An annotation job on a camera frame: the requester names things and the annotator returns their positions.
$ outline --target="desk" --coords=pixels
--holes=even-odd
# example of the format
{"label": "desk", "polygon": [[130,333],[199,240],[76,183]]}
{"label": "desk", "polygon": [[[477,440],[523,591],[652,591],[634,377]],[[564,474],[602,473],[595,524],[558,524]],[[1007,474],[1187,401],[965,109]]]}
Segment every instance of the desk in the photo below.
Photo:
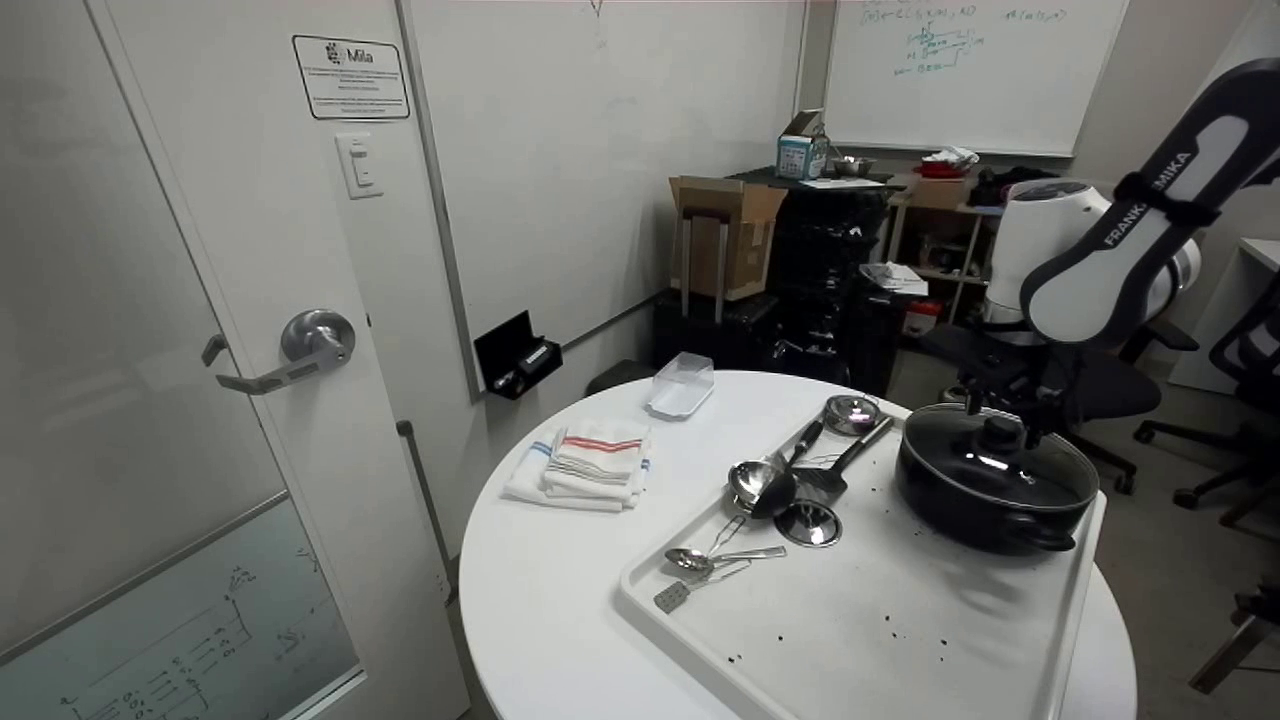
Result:
{"label": "desk", "polygon": [[1267,281],[1280,273],[1280,240],[1240,240],[1240,252],[1218,281],[1193,335],[1201,352],[1183,352],[1170,381],[1205,391],[1236,391],[1236,381],[1213,368],[1209,346],[1255,302]]}
{"label": "desk", "polygon": [[[688,425],[652,420],[652,488],[636,510],[587,517],[503,501],[503,481],[533,440],[575,412],[646,416],[648,381],[587,396],[527,432],[488,474],[460,555],[460,610],[480,685],[502,714],[731,714],[608,605],[622,573],[695,507],[723,473],[776,448],[837,383],[768,371],[717,371],[717,396]],[[1066,720],[1132,720],[1135,670],[1119,607],[1094,568]]]}

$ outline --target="small object on table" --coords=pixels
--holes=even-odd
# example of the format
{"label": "small object on table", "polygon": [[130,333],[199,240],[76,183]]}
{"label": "small object on table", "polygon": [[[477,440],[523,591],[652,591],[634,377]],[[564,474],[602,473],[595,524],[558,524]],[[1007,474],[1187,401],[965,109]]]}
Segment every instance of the small object on table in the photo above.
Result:
{"label": "small object on table", "polygon": [[866,434],[881,425],[881,402],[866,396],[834,396],[824,402],[824,426],[842,434]]}
{"label": "small object on table", "polygon": [[916,408],[900,443],[907,507],[986,552],[1072,552],[1097,469],[1066,434],[1027,440],[1005,408]]}
{"label": "small object on table", "polygon": [[646,408],[666,420],[695,416],[717,391],[714,354],[680,352],[658,377]]}
{"label": "small object on table", "polygon": [[797,469],[791,473],[791,504],[786,510],[772,517],[772,528],[786,531],[791,542],[809,542],[809,548],[824,548],[834,539],[842,539],[845,524],[834,510],[834,504],[850,493],[845,483],[845,469],[866,456],[884,426],[892,426],[890,416],[881,416],[881,425],[873,432],[866,432],[860,440],[851,440],[834,469]]}
{"label": "small object on table", "polygon": [[688,605],[688,594],[694,594],[695,587],[719,585],[719,580],[752,568],[752,559],[790,555],[790,548],[776,542],[776,548],[748,548],[748,552],[723,552],[723,555],[695,555],[695,552],[688,552],[688,548],[669,548],[666,555],[669,555],[684,574],[674,580],[669,587],[662,587],[662,591],[652,594],[652,605],[674,615],[678,607]]}
{"label": "small object on table", "polygon": [[564,425],[558,443],[536,440],[503,496],[547,507],[628,510],[646,481],[648,426],[614,416]]}

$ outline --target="sign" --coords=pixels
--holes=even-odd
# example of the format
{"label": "sign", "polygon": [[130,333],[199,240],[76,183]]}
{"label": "sign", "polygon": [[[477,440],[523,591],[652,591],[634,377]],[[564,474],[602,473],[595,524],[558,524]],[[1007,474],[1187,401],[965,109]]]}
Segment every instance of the sign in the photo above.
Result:
{"label": "sign", "polygon": [[291,52],[316,119],[407,117],[397,43],[291,34]]}

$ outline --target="whiteboard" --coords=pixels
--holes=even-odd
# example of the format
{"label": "whiteboard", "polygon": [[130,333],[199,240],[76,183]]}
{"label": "whiteboard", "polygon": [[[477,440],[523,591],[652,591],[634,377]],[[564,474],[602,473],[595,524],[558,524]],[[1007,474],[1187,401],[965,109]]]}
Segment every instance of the whiteboard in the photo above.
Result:
{"label": "whiteboard", "polygon": [[573,338],[666,283],[669,174],[772,163],[797,0],[407,0],[473,338]]}
{"label": "whiteboard", "polygon": [[1072,154],[1125,12],[1128,0],[842,0],[828,132],[851,146]]}
{"label": "whiteboard", "polygon": [[283,714],[355,681],[291,501],[0,664],[0,714]]}

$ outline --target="floor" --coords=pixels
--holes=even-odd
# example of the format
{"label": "floor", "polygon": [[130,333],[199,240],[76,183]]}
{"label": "floor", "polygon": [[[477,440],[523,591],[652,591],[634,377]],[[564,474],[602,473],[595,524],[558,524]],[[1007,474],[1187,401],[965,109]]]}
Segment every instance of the floor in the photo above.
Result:
{"label": "floor", "polygon": [[[933,402],[951,383],[951,368],[933,354],[900,352],[890,396],[897,402]],[[1236,426],[1267,416],[1229,396],[1164,387],[1161,420]],[[1171,504],[1171,488],[1229,463],[1229,456],[1193,443],[1135,443],[1142,420],[1106,420],[1086,426],[1088,440],[1142,463],[1135,493],[1107,504],[1101,573],[1128,620],[1142,681],[1142,720],[1278,720],[1280,714],[1280,633],[1249,655],[1213,696],[1195,696],[1187,675],[1233,636],[1233,594],[1252,591],[1259,574],[1280,574],[1280,504],[1255,510],[1244,528],[1219,528],[1218,517],[1236,493],[1205,501],[1201,510]],[[473,685],[473,720],[498,714]]]}

